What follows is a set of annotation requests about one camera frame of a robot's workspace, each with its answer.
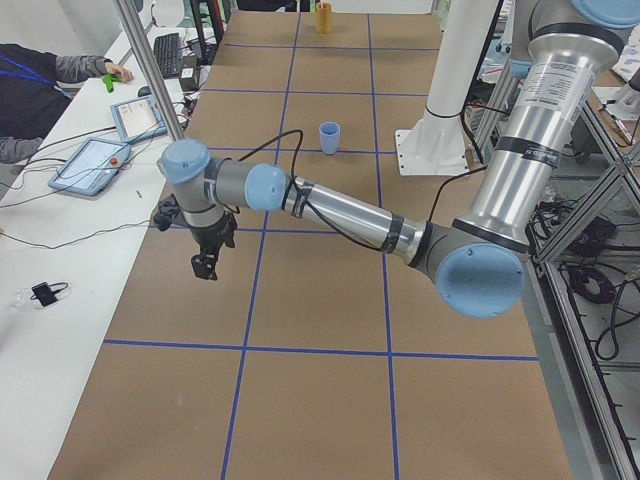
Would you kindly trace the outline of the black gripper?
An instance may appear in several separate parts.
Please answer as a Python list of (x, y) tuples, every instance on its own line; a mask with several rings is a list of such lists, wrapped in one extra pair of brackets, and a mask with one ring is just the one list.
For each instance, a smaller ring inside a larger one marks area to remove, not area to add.
[(236, 218), (231, 212), (224, 212), (213, 225), (190, 227), (192, 237), (199, 245), (200, 253), (191, 258), (191, 266), (197, 278), (217, 280), (216, 264), (222, 246), (235, 247), (234, 232)]

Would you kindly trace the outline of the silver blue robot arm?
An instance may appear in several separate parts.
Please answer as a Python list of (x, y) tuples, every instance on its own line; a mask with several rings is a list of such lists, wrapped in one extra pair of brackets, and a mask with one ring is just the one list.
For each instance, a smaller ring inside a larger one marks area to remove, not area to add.
[(170, 194), (158, 203), (153, 225), (188, 229), (197, 244), (193, 270), (213, 280), (222, 248), (234, 246), (237, 213), (282, 211), (401, 258), (460, 314), (509, 311), (524, 288), (526, 225), (591, 86), (618, 61), (639, 22), (635, 1), (519, 1), (515, 10), (514, 48), (530, 63), (524, 89), (483, 165), (435, 181), (425, 219), (333, 190), (296, 165), (261, 163), (255, 152), (217, 158), (202, 142), (182, 139), (160, 157)]

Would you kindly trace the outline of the person's hand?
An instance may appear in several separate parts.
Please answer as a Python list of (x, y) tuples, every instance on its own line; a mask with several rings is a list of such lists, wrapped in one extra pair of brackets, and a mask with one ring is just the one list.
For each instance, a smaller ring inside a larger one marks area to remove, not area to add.
[(120, 64), (106, 61), (104, 67), (107, 74), (118, 77), (123, 83), (128, 83), (134, 79), (133, 73)]

